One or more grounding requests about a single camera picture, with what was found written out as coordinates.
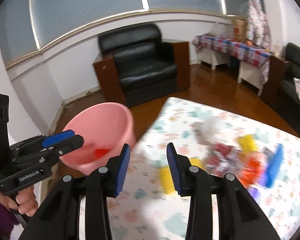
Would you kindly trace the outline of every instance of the orange toy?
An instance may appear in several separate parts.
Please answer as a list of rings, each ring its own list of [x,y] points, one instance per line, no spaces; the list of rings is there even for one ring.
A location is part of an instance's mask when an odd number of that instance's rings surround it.
[[[253,46],[253,42],[252,41],[247,41],[246,45],[249,46],[249,47],[252,47]]]
[[[254,156],[249,156],[247,164],[240,172],[239,181],[247,188],[261,176],[262,163]]]

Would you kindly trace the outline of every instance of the human hand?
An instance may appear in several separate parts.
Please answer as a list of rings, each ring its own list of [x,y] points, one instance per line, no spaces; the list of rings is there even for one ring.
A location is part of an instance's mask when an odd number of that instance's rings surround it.
[[[33,192],[34,186],[30,186],[19,191],[16,196],[16,201],[12,200],[10,197],[3,195],[0,192],[0,204],[4,206],[7,210],[15,209],[18,210],[20,214],[26,214],[28,217],[32,217],[38,209],[38,202],[35,199],[35,194]]]

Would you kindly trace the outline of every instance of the white wall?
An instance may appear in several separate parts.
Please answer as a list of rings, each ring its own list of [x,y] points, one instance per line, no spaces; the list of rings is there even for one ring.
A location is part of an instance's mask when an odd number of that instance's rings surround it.
[[[40,63],[11,83],[32,120],[43,134],[47,134],[63,101],[50,69]]]
[[[7,75],[0,52],[0,94],[10,97],[8,130],[10,138],[14,141],[22,141],[40,134],[38,127],[29,117],[21,104]]]
[[[264,0],[274,45],[281,48],[292,42],[300,47],[300,8],[294,0]]]
[[[279,0],[282,11],[283,43],[300,47],[300,7],[295,0]]]
[[[23,106],[46,133],[63,100],[99,85],[92,63],[100,53],[99,33],[140,22],[155,22],[163,38],[191,42],[196,35],[209,32],[215,22],[232,32],[231,20],[221,17],[165,13],[141,15],[90,28],[57,44],[42,55],[33,57],[8,70],[13,87]],[[196,59],[190,45],[190,59]]]

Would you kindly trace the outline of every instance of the pink bucket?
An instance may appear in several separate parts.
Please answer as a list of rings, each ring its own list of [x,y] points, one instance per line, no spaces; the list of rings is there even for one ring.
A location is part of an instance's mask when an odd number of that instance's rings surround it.
[[[125,143],[131,148],[136,143],[132,113],[119,103],[109,102],[89,107],[76,115],[63,130],[69,129],[81,135],[84,144],[60,159],[65,165],[85,175],[105,166],[109,158],[119,155]],[[96,149],[110,151],[97,160]]]

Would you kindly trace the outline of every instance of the black leather armchair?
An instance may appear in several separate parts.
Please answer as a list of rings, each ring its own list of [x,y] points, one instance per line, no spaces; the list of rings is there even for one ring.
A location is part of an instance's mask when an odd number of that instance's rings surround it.
[[[294,77],[300,79],[300,47],[293,43],[288,43],[285,73],[280,82],[276,112],[300,136],[300,100],[296,93]]]
[[[93,66],[107,101],[130,107],[190,87],[188,42],[163,41],[153,23],[101,33],[98,41]]]

